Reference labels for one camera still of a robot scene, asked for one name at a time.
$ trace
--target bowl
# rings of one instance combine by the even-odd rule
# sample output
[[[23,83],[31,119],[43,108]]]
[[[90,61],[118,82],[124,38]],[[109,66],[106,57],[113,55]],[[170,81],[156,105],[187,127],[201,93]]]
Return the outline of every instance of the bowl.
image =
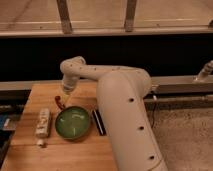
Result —
[[[76,140],[84,136],[91,126],[88,112],[79,106],[62,110],[55,121],[56,132],[63,138]]]

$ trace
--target table surface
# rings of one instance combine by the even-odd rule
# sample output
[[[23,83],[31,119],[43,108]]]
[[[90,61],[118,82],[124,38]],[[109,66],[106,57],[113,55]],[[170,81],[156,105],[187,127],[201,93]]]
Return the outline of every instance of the table surface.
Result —
[[[115,171],[116,165],[107,136],[99,136],[94,124],[79,141],[61,138],[54,127],[60,109],[54,97],[63,95],[59,83],[35,84],[12,138],[2,171]],[[91,114],[97,108],[96,83],[80,82],[70,95],[67,106],[84,107]],[[41,108],[52,114],[50,136],[46,148],[36,145],[35,128]]]

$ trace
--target gray floor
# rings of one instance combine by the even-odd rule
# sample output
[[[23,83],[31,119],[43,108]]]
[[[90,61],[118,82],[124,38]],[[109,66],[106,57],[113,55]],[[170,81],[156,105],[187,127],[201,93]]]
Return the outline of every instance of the gray floor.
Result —
[[[74,28],[123,27],[127,0],[67,0]],[[138,0],[135,27],[208,25],[212,0]],[[1,0],[0,30],[60,29],[56,1]]]
[[[148,103],[148,116],[171,171],[213,170],[213,102],[191,98]]]

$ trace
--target metal bar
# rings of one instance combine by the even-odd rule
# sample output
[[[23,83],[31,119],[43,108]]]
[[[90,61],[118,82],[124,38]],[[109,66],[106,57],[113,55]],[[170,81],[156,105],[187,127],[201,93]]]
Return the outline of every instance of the metal bar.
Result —
[[[209,26],[209,28],[211,28],[211,29],[213,28],[213,20],[211,20],[211,21],[209,22],[209,25],[208,25],[208,26]]]
[[[66,0],[57,0],[58,11],[61,18],[61,27],[64,34],[72,33],[72,25]]]
[[[152,91],[156,94],[213,93],[213,75],[208,76],[203,83],[195,83],[195,77],[195,75],[151,77]],[[33,84],[36,83],[60,83],[60,80],[0,82],[0,91],[31,90]]]
[[[129,36],[129,35],[164,35],[164,34],[200,34],[213,33],[208,26],[187,27],[160,27],[160,28],[134,28],[133,32],[124,29],[75,29],[72,34],[64,34],[61,30],[33,30],[33,31],[0,31],[0,38],[7,37],[80,37],[80,36]]]
[[[127,0],[126,18],[124,24],[126,32],[133,31],[136,5],[137,0]]]

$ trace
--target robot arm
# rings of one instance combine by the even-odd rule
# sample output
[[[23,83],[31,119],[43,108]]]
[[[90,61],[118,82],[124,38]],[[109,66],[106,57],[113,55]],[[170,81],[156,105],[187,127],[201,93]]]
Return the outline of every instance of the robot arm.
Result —
[[[66,93],[75,88],[79,77],[98,81],[98,107],[118,170],[167,171],[142,101],[151,87],[145,70],[86,65],[82,57],[65,60],[60,67]]]

